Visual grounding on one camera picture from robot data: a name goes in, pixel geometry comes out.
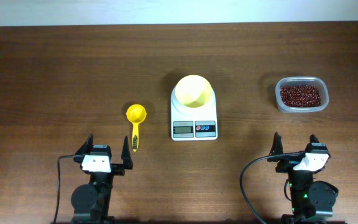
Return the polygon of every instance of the bowl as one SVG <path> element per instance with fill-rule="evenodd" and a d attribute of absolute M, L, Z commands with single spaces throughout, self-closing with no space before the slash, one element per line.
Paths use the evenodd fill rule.
<path fill-rule="evenodd" d="M 298 85 L 311 85 L 317 87 L 320 99 L 321 106 L 306 107 L 306 108 L 297 108 L 292 106 L 287 106 L 281 99 L 280 88 L 283 86 L 298 86 Z M 310 113 L 317 112 L 325 109 L 329 103 L 329 96 L 326 84 L 319 78 L 316 77 L 288 77 L 280 80 L 276 85 L 276 100 L 277 107 L 281 112 L 284 113 Z"/>

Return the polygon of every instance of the kitchen scale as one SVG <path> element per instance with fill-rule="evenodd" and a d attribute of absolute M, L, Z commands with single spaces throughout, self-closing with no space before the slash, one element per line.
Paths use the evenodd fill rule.
<path fill-rule="evenodd" d="M 215 92 L 205 78 L 188 75 L 172 90 L 171 137 L 174 141 L 218 137 Z"/>

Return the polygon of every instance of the wooden table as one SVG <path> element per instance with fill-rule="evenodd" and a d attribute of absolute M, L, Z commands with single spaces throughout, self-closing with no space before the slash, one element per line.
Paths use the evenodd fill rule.
<path fill-rule="evenodd" d="M 170 94 L 185 75 L 212 84 L 216 141 L 170 138 Z M 319 113 L 285 114 L 275 102 L 283 77 L 320 77 L 330 102 Z M 285 152 L 304 150 L 309 135 L 332 155 L 316 177 L 340 189 L 331 220 L 358 223 L 358 22 L 157 26 L 0 27 L 0 223 L 50 223 L 58 156 L 73 154 L 89 133 L 120 162 L 140 103 L 134 170 L 114 179 L 109 213 L 172 221 L 255 220 L 239 175 L 269 153 L 273 135 Z M 88 182 L 62 162 L 58 220 L 73 216 L 73 190 Z M 260 162 L 244 179 L 264 217 L 291 213 L 287 176 Z"/>

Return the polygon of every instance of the yellow spoon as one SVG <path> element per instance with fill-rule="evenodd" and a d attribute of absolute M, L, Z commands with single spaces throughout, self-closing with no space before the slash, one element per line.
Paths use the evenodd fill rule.
<path fill-rule="evenodd" d="M 132 129 L 132 148 L 139 148 L 139 124 L 146 119 L 146 109 L 142 105 L 132 105 L 127 110 L 127 118 L 134 125 Z"/>

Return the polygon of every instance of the black cable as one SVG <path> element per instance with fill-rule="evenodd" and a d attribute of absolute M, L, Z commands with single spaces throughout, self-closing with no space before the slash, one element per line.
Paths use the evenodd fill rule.
<path fill-rule="evenodd" d="M 59 201 L 60 201 L 60 159 L 74 158 L 74 157 L 77 157 L 77 156 L 75 156 L 75 155 L 60 156 L 57 159 L 57 202 L 56 202 L 56 211 L 55 211 L 55 218 L 53 219 L 53 224 L 56 224 L 57 212 L 59 210 Z"/>
<path fill-rule="evenodd" d="M 287 195 L 287 185 L 288 185 L 288 183 L 289 183 L 289 181 L 290 180 L 286 180 L 285 181 L 285 184 L 284 184 L 284 195 L 285 195 L 285 197 L 291 202 L 291 199 L 288 197 L 288 195 Z"/>
<path fill-rule="evenodd" d="M 241 192 L 242 192 L 242 196 L 244 196 L 244 200 L 247 202 L 249 208 L 251 209 L 252 213 L 257 217 L 257 219 L 263 223 L 263 224 L 267 224 L 263 219 L 262 217 L 256 212 L 256 210 L 253 208 L 253 206 L 251 205 L 251 203 L 249 202 L 249 199 L 246 195 L 246 192 L 244 191 L 244 186 L 242 184 L 242 179 L 243 179 L 243 176 L 244 176 L 244 172 L 248 169 L 248 167 L 250 167 L 252 164 L 258 162 L 258 161 L 261 161 L 263 159 L 270 159 L 270 158 L 278 158 L 278 157 L 284 157 L 284 156 L 298 156 L 300 153 L 299 152 L 291 152 L 291 153 L 284 153 L 284 154 L 280 154 L 280 155 L 272 155 L 272 156 L 264 156 L 264 157 L 261 157 L 261 158 L 258 158 L 258 159 L 255 159 L 253 160 L 252 162 L 248 163 L 244 169 L 242 170 L 241 172 L 241 175 L 240 175 L 240 188 L 241 188 Z"/>

